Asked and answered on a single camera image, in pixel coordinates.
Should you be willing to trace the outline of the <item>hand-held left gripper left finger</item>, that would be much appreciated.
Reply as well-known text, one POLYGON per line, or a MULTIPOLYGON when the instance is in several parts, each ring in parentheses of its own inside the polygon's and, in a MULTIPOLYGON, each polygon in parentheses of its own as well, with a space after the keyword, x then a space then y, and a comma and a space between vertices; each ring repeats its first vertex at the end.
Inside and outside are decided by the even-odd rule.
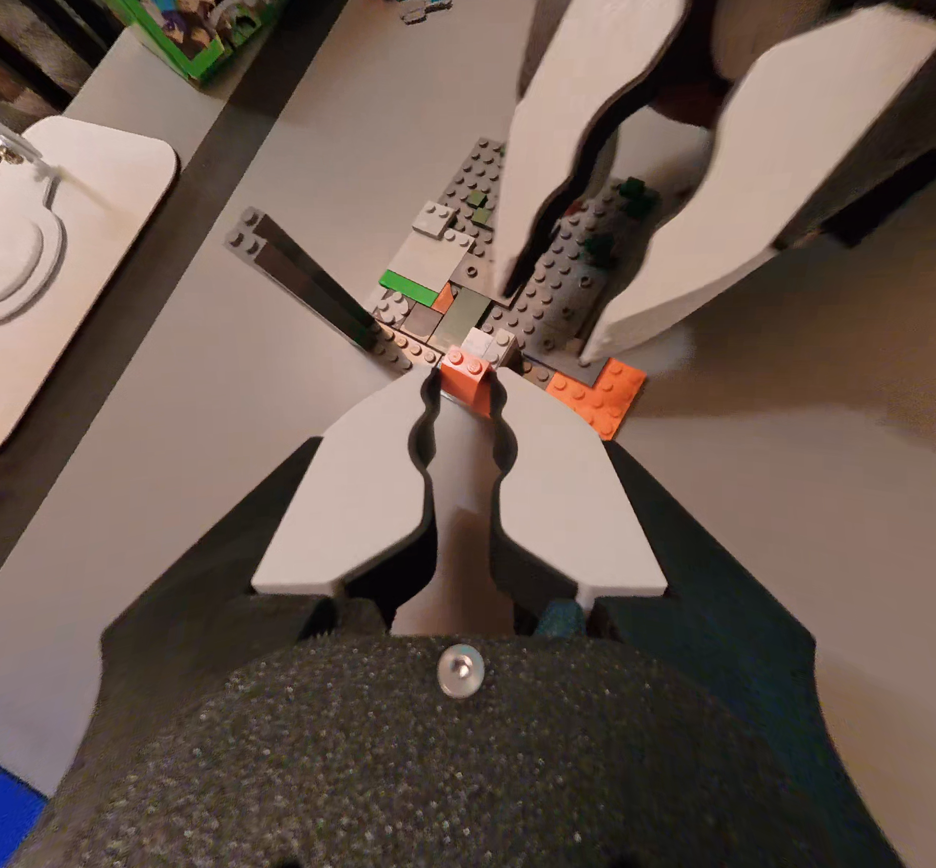
POLYGON ((429 529, 439 369, 414 368, 324 433, 252 578, 260 594, 334 597, 429 529))

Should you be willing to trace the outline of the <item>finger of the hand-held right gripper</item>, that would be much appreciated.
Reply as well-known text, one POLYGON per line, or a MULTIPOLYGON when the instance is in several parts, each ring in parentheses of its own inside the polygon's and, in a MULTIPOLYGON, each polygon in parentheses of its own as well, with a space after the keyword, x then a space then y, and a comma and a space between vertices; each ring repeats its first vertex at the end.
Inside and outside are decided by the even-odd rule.
POLYGON ((696 193, 652 235, 582 362, 660 335, 933 150, 934 52, 934 19, 880 4, 756 60, 696 193))
POLYGON ((580 196, 617 126, 648 102, 651 73, 688 0, 568 0, 519 100, 507 137, 494 282, 511 293, 555 222, 580 196))

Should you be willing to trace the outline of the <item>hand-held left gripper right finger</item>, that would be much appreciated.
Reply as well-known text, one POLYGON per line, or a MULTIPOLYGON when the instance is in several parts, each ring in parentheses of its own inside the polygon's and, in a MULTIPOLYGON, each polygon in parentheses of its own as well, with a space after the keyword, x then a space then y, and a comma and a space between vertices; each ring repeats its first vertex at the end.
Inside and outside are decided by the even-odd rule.
POLYGON ((490 389, 490 570, 514 601, 659 597, 667 581, 605 444, 509 369, 490 389))

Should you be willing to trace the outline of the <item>grey and orange lego build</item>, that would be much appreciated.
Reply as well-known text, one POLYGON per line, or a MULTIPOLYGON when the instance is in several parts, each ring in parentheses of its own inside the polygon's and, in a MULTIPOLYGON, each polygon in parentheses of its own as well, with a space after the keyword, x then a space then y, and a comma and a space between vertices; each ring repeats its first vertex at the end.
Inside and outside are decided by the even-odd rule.
POLYGON ((575 201, 527 281, 499 294, 495 231, 506 152, 504 142, 476 141, 437 199, 417 213, 390 267, 360 304, 257 208, 241 214, 224 247, 395 374, 438 366, 458 348, 490 368, 511 367, 611 441, 646 375, 580 353, 619 246, 654 211, 659 195, 631 176, 575 201))

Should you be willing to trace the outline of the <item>blue plastic storage bin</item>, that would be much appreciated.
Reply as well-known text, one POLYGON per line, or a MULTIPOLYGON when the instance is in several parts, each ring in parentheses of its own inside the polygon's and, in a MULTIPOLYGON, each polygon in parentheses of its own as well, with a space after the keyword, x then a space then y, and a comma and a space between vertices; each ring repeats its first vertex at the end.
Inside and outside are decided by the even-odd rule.
POLYGON ((48 798, 1 769, 1 866, 6 866, 36 826, 48 798))

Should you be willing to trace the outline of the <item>person's right hand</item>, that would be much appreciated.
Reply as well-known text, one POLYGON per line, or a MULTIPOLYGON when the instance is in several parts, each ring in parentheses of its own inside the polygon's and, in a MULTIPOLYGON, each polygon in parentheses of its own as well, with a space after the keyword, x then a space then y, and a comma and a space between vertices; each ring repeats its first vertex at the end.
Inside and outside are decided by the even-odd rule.
POLYGON ((673 76, 660 83, 649 107, 674 122, 710 129, 732 88, 713 71, 673 76))

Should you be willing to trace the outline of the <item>white stand base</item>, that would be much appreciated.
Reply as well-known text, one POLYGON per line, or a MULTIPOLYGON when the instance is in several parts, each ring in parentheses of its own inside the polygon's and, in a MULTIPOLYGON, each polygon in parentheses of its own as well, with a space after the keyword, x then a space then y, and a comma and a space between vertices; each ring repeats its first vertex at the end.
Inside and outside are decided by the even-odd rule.
POLYGON ((164 140, 49 116, 2 128, 1 441, 162 202, 179 170, 164 140))

